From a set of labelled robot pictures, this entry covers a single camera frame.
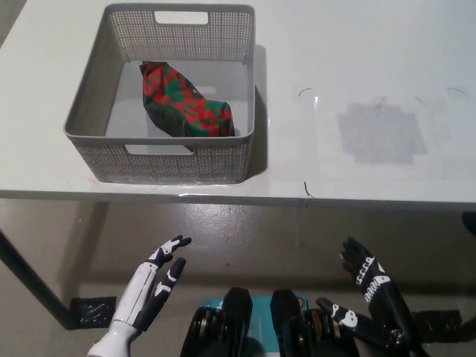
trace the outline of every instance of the gray floor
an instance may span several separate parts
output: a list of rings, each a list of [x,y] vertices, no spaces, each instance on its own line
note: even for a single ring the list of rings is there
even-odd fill
[[[0,2],[0,45],[23,5]],[[289,286],[364,312],[341,268],[349,234],[378,256],[413,310],[476,315],[476,238],[461,212],[258,208],[0,200],[0,227],[64,300],[120,295],[136,265],[176,234],[193,244],[173,298],[133,345],[134,356],[178,356],[201,300],[231,283],[263,294]],[[0,356],[84,356],[103,330],[66,332],[0,263]],[[433,345],[433,356],[475,356],[476,344]]]

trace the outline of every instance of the patterned fabric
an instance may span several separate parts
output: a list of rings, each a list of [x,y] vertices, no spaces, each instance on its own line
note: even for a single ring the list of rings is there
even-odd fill
[[[171,136],[234,136],[226,102],[205,99],[167,62],[142,62],[144,108],[152,122]]]

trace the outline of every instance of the table leg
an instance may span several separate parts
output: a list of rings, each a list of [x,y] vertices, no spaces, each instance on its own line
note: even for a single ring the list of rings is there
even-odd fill
[[[48,288],[1,230],[0,259],[65,329],[80,328],[80,322]]]

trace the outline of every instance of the table surface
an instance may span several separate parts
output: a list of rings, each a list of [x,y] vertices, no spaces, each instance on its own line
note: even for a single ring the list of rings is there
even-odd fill
[[[476,208],[476,2],[246,1],[261,170],[211,186],[100,183],[63,133],[113,2],[25,5],[0,49],[0,196]]]

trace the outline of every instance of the gray tape patch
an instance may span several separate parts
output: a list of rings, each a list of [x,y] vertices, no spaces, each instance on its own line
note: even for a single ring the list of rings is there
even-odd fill
[[[414,156],[426,154],[417,117],[400,106],[350,104],[337,114],[342,147],[359,164],[413,164]]]

